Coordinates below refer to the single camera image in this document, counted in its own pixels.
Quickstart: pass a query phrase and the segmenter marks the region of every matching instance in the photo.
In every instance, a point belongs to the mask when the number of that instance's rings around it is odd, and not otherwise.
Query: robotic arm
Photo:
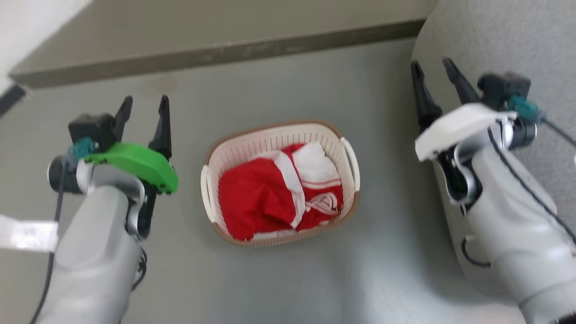
[[[50,165],[48,180],[60,197],[86,198],[51,256],[47,290],[32,323],[118,324],[145,273],[147,256],[138,243],[150,232],[156,195],[175,192],[178,178],[168,161],[168,98],[162,98],[148,148],[120,142],[131,106],[127,97],[115,117],[72,121],[74,146]]]
[[[529,145],[536,137],[532,121],[542,119],[536,111],[526,118],[512,109],[514,102],[525,104],[530,81],[487,74],[479,81],[480,98],[452,60],[444,65],[463,106],[442,115],[413,62],[421,126],[415,148],[420,161],[439,162],[451,203],[460,206],[490,263],[467,256],[467,238],[464,255],[498,273],[528,324],[575,323],[576,238],[550,196],[508,151]]]

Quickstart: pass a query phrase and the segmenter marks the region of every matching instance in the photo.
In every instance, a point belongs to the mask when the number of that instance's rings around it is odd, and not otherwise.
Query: green plastic part
[[[84,162],[112,164],[150,183],[159,193],[175,193],[178,189],[178,175],[168,160],[140,144],[119,142],[104,153],[86,156]]]

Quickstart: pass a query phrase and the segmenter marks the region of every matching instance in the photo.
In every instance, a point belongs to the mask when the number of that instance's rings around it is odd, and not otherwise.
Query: perforated basket side
[[[348,156],[343,141],[340,140],[341,137],[339,131],[330,124],[318,120],[305,120],[249,130],[226,137],[216,143],[206,158],[209,177],[212,181],[210,194],[213,200],[214,215],[211,221],[216,232],[228,242],[236,245],[262,246],[307,238],[341,225],[353,214],[359,199],[359,193],[355,190],[354,176],[348,162]],[[326,155],[334,162],[340,174],[344,194],[343,209],[340,215],[328,225],[285,237],[251,241],[239,241],[231,237],[226,228],[218,202],[218,182],[222,174],[226,170],[247,162],[253,156],[268,150],[282,149],[290,144],[313,141],[321,143]]]

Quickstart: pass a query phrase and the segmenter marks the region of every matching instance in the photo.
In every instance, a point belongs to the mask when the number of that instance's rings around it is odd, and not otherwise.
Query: white tag
[[[58,223],[18,221],[0,214],[0,248],[54,252],[58,245]]]

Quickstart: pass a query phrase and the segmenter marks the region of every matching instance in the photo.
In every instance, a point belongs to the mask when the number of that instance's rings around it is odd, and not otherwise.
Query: white wall
[[[92,0],[0,1],[0,95],[8,72]]]

